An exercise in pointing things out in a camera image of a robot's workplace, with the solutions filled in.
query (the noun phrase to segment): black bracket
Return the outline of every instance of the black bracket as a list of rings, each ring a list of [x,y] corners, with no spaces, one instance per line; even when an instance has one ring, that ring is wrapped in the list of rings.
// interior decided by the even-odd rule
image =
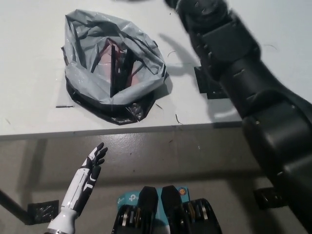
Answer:
[[[206,76],[206,74],[202,70],[202,67],[194,67],[194,71],[199,92],[201,94],[207,94],[207,99],[228,98],[222,87],[216,81]]]
[[[49,223],[59,214],[59,201],[47,201],[28,205],[27,211],[0,190],[0,205],[25,225]]]
[[[253,194],[261,210],[287,206],[287,202],[275,188],[257,189]]]
[[[59,200],[28,204],[27,213],[34,224],[49,223],[59,214]]]

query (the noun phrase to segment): gray plastic bag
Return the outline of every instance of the gray plastic bag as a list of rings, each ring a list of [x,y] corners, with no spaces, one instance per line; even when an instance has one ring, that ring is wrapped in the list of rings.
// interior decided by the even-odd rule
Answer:
[[[65,45],[67,82],[81,95],[104,105],[129,105],[164,83],[166,66],[157,44],[132,22],[98,12],[76,10],[66,15]],[[100,55],[113,41],[130,49],[136,84],[110,97],[110,72],[99,64]]]

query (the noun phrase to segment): black robotic arm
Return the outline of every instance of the black robotic arm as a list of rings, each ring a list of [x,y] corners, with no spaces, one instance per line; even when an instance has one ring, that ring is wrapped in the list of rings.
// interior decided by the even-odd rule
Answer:
[[[224,0],[166,0],[179,14],[207,78],[242,118],[259,165],[312,233],[312,105],[261,61],[258,43]]]

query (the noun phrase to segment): table leg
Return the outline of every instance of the table leg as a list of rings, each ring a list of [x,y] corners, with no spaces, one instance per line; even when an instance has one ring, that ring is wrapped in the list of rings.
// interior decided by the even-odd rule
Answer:
[[[12,198],[0,190],[0,205],[7,209],[16,218],[22,221],[26,225],[32,225],[35,223],[35,219],[26,210],[24,210],[19,204],[17,204]]]

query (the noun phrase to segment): logo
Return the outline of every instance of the logo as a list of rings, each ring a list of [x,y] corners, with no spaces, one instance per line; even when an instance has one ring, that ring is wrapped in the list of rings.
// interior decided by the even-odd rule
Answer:
[[[186,195],[187,191],[185,188],[179,188],[179,193],[181,196]]]
[[[132,195],[129,197],[129,200],[130,200],[130,201],[133,201],[134,199],[136,199],[136,195],[132,194]]]

